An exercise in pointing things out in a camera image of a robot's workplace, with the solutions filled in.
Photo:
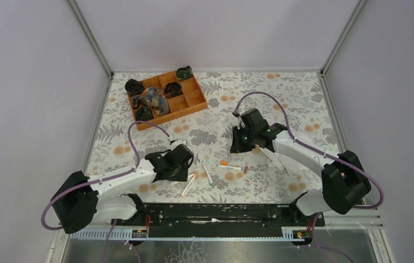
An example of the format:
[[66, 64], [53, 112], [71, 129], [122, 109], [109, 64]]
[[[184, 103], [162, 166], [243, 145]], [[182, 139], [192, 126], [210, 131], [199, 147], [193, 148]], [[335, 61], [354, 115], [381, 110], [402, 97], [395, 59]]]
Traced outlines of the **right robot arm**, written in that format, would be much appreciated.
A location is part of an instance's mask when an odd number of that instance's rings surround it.
[[[303, 193], [291, 203], [301, 214], [310, 216], [329, 210], [346, 214], [370, 193], [370, 181], [363, 175], [355, 153], [324, 152], [292, 137], [286, 126], [269, 124], [256, 108], [237, 116], [240, 121], [232, 128], [231, 153], [250, 152], [258, 147], [278, 169], [289, 173], [301, 166], [320, 175], [320, 190]], [[294, 167], [286, 168], [285, 159], [293, 161]]]

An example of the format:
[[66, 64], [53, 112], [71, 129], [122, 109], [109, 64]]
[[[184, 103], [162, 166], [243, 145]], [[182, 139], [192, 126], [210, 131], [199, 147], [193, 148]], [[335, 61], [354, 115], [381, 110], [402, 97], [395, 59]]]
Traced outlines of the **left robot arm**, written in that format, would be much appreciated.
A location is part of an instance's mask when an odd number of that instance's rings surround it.
[[146, 221], [146, 206], [130, 188], [157, 181], [186, 182], [193, 160], [193, 152], [180, 144], [147, 154], [136, 168], [122, 168], [94, 179], [77, 171], [53, 195], [51, 207], [66, 234], [103, 222], [139, 225]]

